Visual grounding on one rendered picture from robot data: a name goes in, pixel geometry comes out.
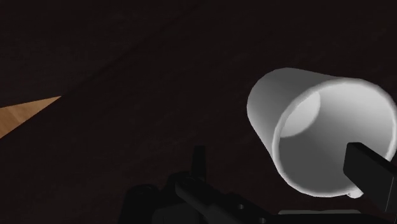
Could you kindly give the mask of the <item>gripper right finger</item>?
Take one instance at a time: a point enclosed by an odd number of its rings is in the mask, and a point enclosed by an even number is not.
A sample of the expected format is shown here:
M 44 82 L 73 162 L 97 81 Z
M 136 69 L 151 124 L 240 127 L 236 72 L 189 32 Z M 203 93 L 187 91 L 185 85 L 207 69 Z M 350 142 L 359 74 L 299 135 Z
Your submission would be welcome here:
M 363 143 L 348 143 L 344 174 L 383 212 L 397 213 L 397 167 Z

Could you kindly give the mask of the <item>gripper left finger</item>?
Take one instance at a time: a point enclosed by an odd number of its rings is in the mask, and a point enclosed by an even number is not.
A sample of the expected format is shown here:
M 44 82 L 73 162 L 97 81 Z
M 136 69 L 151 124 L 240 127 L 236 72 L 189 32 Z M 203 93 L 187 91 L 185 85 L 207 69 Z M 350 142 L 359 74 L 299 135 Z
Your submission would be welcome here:
M 126 192 L 119 224 L 273 224 L 273 217 L 206 183 L 205 147 L 196 146 L 190 172 L 171 174 L 161 190 L 137 185 Z

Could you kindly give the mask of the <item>white cup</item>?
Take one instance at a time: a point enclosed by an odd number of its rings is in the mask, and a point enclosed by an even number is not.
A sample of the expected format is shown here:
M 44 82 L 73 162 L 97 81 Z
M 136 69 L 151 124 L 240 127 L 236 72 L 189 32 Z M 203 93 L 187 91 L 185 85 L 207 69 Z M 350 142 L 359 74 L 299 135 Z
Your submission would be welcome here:
M 343 172 L 348 143 L 397 152 L 397 103 L 362 79 L 276 69 L 252 87 L 247 117 L 281 178 L 313 197 L 362 195 Z

